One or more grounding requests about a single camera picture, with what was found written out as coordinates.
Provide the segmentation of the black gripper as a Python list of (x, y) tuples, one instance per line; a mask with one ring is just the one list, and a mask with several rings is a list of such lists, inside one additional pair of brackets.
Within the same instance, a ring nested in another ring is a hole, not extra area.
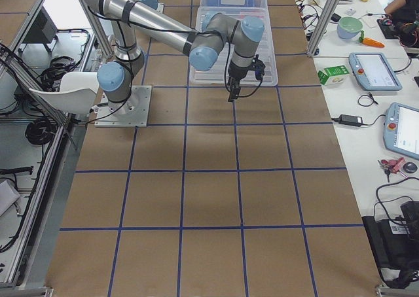
[(239, 66), (228, 66), (228, 81), (227, 86), (229, 87), (229, 101), (234, 101), (240, 96), (240, 81), (244, 79), (249, 71), (252, 71), (251, 66), (239, 67)]

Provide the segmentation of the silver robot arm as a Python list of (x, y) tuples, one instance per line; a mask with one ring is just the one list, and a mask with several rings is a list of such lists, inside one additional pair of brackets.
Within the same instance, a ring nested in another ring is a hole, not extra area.
[(264, 79), (265, 64), (256, 53), (263, 37), (264, 22), (254, 16), (238, 20), (221, 12), (209, 12), (202, 29), (192, 29), (140, 0), (82, 0), (92, 14), (113, 22), (122, 39), (138, 29), (187, 56), (198, 71), (209, 71), (225, 46), (233, 48), (226, 60), (223, 80), (228, 101), (242, 97), (240, 82), (252, 71), (256, 81)]

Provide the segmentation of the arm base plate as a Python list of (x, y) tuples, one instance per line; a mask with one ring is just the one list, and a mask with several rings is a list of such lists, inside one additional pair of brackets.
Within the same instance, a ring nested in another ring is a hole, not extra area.
[(152, 89), (152, 86), (132, 86), (130, 98), (120, 109), (120, 104), (109, 102), (103, 93), (101, 103), (107, 104), (96, 111), (95, 126), (98, 128), (146, 127)]

